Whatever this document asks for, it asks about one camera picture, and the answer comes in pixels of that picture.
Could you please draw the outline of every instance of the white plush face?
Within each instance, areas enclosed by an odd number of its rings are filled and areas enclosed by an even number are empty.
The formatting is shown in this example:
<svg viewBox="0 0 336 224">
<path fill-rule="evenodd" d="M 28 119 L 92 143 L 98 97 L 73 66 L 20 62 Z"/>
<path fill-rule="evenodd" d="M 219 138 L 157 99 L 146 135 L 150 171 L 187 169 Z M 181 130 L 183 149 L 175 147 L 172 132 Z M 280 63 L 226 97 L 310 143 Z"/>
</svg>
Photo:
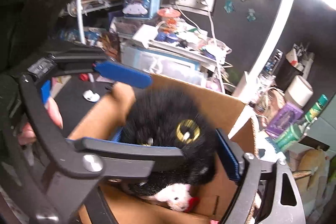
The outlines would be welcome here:
<svg viewBox="0 0 336 224">
<path fill-rule="evenodd" d="M 139 3 L 130 4 L 123 9 L 124 14 L 146 15 L 148 11 Z"/>
<path fill-rule="evenodd" d="M 191 199 L 189 189 L 189 184 L 176 183 L 168 185 L 154 197 L 158 201 L 167 202 L 172 210 L 183 212 L 188 208 Z"/>
</svg>

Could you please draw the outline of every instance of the black desk surface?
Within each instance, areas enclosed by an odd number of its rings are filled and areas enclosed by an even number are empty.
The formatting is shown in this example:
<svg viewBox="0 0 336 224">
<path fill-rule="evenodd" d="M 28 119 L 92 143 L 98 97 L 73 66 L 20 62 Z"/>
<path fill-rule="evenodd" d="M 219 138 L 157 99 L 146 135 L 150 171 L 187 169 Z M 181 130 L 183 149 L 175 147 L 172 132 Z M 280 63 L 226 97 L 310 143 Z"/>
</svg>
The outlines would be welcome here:
<svg viewBox="0 0 336 224">
<path fill-rule="evenodd" d="M 107 92 L 109 83 L 82 81 L 74 75 L 56 95 L 55 101 L 63 118 L 63 136 L 66 138 L 78 125 L 94 103 L 83 98 L 86 90 L 97 92 L 101 97 Z"/>
</svg>

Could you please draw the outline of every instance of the white plastic rod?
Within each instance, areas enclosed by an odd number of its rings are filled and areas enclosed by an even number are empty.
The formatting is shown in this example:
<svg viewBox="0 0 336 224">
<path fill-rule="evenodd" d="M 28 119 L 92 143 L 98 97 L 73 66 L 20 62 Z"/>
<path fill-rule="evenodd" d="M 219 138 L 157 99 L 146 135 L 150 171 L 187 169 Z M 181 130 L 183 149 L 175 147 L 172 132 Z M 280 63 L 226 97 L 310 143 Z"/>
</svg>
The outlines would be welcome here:
<svg viewBox="0 0 336 224">
<path fill-rule="evenodd" d="M 268 34 L 268 37 L 259 53 L 257 60 L 249 72 L 249 79 L 254 80 L 254 83 L 278 43 L 292 9 L 293 2 L 294 0 L 281 0 L 280 2 L 278 13 L 273 22 L 271 31 Z"/>
<path fill-rule="evenodd" d="M 77 24 L 79 30 L 79 37 L 81 39 L 81 43 L 86 45 L 85 35 L 84 35 L 84 26 L 83 26 L 83 15 L 82 15 L 82 0 L 76 0 L 77 6 Z"/>
</svg>

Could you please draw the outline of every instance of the green bottle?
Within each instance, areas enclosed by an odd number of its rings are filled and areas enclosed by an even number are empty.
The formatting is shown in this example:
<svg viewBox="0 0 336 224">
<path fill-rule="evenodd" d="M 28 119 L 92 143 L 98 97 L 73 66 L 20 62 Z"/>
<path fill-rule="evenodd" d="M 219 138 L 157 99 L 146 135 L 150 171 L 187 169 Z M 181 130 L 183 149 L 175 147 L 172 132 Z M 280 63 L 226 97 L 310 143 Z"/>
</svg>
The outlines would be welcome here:
<svg viewBox="0 0 336 224">
<path fill-rule="evenodd" d="M 314 120 L 325 106 L 328 98 L 322 94 L 317 102 L 310 110 L 296 123 L 290 125 L 276 140 L 274 141 L 281 151 L 286 151 L 293 143 L 299 141 L 303 136 L 306 127 Z"/>
</svg>

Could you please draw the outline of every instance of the black wall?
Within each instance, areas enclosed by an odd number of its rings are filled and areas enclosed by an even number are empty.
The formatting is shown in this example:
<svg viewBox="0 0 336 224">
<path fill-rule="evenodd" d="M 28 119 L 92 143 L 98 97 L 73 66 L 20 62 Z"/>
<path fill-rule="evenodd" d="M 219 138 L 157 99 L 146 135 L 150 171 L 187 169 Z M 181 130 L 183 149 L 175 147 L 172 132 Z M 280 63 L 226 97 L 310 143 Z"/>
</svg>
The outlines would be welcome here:
<svg viewBox="0 0 336 224">
<path fill-rule="evenodd" d="M 281 0 L 232 0 L 236 11 L 231 14 L 227 14 L 223 8 L 225 1 L 216 0 L 213 20 L 216 38 L 232 48 L 227 61 L 234 66 L 229 73 L 231 81 L 236 84 L 256 60 Z M 256 21 L 247 21 L 249 8 L 255 10 Z M 211 36 L 208 17 L 188 12 L 186 15 Z M 336 90 L 336 11 L 320 0 L 295 0 L 277 48 L 287 53 L 293 43 L 300 42 L 310 42 L 308 50 L 315 52 L 315 62 L 308 78 L 314 89 L 314 95 L 306 107 L 309 108 L 321 93 L 331 96 Z"/>
</svg>

